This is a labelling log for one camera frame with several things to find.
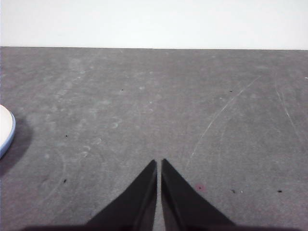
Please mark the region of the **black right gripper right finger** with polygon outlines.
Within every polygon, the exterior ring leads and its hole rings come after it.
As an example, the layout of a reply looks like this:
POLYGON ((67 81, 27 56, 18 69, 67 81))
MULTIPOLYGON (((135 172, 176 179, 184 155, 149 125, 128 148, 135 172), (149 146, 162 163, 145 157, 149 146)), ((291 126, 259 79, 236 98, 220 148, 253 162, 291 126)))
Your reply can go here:
POLYGON ((236 224, 198 194, 167 159, 161 164, 161 196, 167 231, 236 228, 236 224))

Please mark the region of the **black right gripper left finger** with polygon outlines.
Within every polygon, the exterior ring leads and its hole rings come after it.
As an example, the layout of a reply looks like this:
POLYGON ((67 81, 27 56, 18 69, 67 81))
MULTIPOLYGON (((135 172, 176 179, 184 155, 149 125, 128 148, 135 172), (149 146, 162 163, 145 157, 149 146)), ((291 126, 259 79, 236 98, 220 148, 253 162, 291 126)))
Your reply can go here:
POLYGON ((86 224, 98 231, 151 231, 157 202, 157 162, 136 179, 86 224))

